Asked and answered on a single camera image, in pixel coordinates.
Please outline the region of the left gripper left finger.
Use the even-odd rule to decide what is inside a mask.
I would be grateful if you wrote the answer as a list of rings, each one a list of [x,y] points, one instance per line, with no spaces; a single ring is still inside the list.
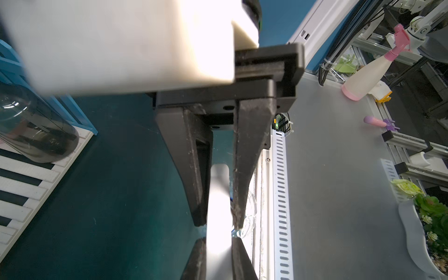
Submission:
[[[184,267],[181,280],[205,280],[207,262],[207,239],[197,239]]]

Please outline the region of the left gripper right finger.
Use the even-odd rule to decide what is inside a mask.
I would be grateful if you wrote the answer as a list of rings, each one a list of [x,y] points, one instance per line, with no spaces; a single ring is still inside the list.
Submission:
[[[241,238],[232,238],[233,280],[258,280]]]

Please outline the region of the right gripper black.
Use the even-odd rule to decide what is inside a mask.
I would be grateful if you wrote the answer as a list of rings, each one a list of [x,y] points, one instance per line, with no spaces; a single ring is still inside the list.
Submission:
[[[300,43],[261,47],[237,51],[234,58],[234,82],[159,91],[154,106],[163,138],[178,139],[185,124],[172,117],[183,110],[210,127],[233,130],[233,225],[241,229],[249,184],[270,137],[271,122],[275,113],[287,112],[296,100],[296,86],[305,72],[305,47]]]

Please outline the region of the clear white spray bottle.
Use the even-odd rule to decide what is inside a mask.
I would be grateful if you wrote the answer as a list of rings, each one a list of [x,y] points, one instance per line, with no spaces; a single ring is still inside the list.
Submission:
[[[229,168],[226,164],[215,164],[210,176],[206,222],[206,279],[232,280],[233,216]]]

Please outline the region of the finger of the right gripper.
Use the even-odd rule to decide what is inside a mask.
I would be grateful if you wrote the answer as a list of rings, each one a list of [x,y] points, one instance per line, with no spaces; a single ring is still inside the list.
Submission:
[[[213,133],[186,108],[158,108],[155,120],[182,180],[196,227],[207,222]]]

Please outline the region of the blue white slatted shelf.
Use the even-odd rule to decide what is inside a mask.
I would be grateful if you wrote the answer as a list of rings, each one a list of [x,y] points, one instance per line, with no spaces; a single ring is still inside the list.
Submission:
[[[92,137],[98,134],[70,95],[51,96],[42,101],[77,130],[78,145],[60,161],[37,163],[1,142],[1,259],[7,256]]]

